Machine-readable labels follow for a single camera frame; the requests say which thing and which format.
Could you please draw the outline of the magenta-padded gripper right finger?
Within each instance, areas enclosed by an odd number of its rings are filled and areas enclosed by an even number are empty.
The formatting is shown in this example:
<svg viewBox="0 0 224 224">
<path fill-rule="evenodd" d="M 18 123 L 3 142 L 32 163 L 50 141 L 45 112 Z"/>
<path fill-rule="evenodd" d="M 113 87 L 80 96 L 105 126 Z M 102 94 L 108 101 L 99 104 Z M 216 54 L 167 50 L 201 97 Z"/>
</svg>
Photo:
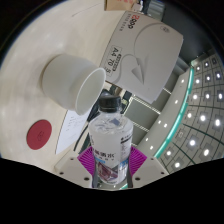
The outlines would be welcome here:
<svg viewBox="0 0 224 224">
<path fill-rule="evenodd" d="M 155 157 L 147 157 L 135 147 L 131 148 L 127 174 L 129 187 L 143 187 L 167 175 L 168 171 Z"/>
</svg>

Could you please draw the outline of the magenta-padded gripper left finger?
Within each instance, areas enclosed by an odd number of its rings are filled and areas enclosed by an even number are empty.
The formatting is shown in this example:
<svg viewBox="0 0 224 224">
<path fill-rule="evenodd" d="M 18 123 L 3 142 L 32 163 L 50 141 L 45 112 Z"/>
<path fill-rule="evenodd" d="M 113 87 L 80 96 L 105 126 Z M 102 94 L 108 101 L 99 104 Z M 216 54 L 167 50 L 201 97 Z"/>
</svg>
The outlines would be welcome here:
<svg viewBox="0 0 224 224">
<path fill-rule="evenodd" d="M 59 177 L 84 188 L 91 188 L 95 173 L 95 159 L 91 147 L 80 154 L 68 152 L 55 165 Z"/>
</svg>

